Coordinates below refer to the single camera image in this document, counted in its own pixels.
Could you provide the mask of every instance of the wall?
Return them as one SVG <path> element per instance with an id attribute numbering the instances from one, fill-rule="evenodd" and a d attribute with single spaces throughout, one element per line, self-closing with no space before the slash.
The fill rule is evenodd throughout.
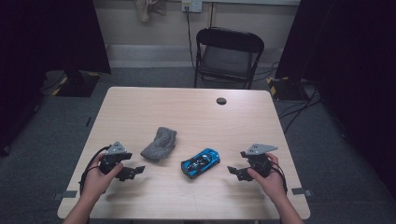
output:
<path id="1" fill-rule="evenodd" d="M 181 12 L 179 1 L 166 1 L 166 15 L 151 13 L 148 22 L 138 19 L 132 0 L 94 0 L 94 4 L 107 45 L 189 45 L 187 17 Z M 212 21 L 213 26 L 260 36 L 265 43 L 264 55 L 268 58 L 274 54 L 272 61 L 276 61 L 286 44 L 296 11 L 297 6 L 203 2 L 202 13 L 190 13 L 192 46 L 195 46 L 196 33 Z"/>

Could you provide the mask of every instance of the electrical outlet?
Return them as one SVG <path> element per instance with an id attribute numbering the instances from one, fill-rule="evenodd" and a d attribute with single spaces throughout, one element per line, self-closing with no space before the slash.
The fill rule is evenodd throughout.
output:
<path id="1" fill-rule="evenodd" d="M 192 12 L 202 12 L 202 1 L 192 1 Z"/>
<path id="2" fill-rule="evenodd" d="M 191 1 L 181 1 L 181 11 L 187 11 L 186 9 L 189 10 L 189 12 L 192 12 L 192 3 Z"/>

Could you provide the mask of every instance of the table surface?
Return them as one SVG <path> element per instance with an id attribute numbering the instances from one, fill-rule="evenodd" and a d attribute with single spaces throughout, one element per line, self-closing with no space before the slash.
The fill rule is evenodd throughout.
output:
<path id="1" fill-rule="evenodd" d="M 216 100 L 223 97 L 226 105 Z M 154 163 L 140 152 L 159 127 L 177 131 L 176 147 Z M 93 208 L 91 218 L 224 220 L 279 218 L 275 206 L 255 181 L 238 181 L 227 166 L 248 167 L 240 152 L 252 144 L 277 146 L 288 197 L 303 219 L 310 211 L 301 183 L 267 91 L 113 87 L 106 94 L 67 190 L 78 181 L 92 156 L 120 141 L 132 152 L 125 167 L 145 165 L 134 180 L 114 179 Z M 186 177 L 180 163 L 203 149 L 215 149 L 221 162 L 196 179 Z M 65 218 L 78 201 L 64 198 L 58 216 Z"/>

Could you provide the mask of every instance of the black cover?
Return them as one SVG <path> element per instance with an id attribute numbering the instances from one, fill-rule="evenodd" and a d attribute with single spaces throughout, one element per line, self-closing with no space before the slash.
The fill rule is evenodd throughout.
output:
<path id="1" fill-rule="evenodd" d="M 276 75 L 320 82 L 348 139 L 396 199 L 395 12 L 390 0 L 302 0 Z"/>
<path id="2" fill-rule="evenodd" d="M 50 70 L 110 73 L 92 1 L 0 1 L 0 151 L 34 112 Z"/>

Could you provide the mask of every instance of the wrist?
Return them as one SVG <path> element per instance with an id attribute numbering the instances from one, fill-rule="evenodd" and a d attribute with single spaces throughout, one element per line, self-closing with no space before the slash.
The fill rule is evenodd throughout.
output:
<path id="1" fill-rule="evenodd" d="M 274 204 L 281 204 L 289 200 L 288 196 L 284 192 L 277 194 L 275 197 L 270 197 L 270 199 Z"/>
<path id="2" fill-rule="evenodd" d="M 90 193 L 82 193 L 81 197 L 79 198 L 80 201 L 84 203 L 93 203 L 95 204 L 100 198 L 100 195 L 90 194 Z"/>

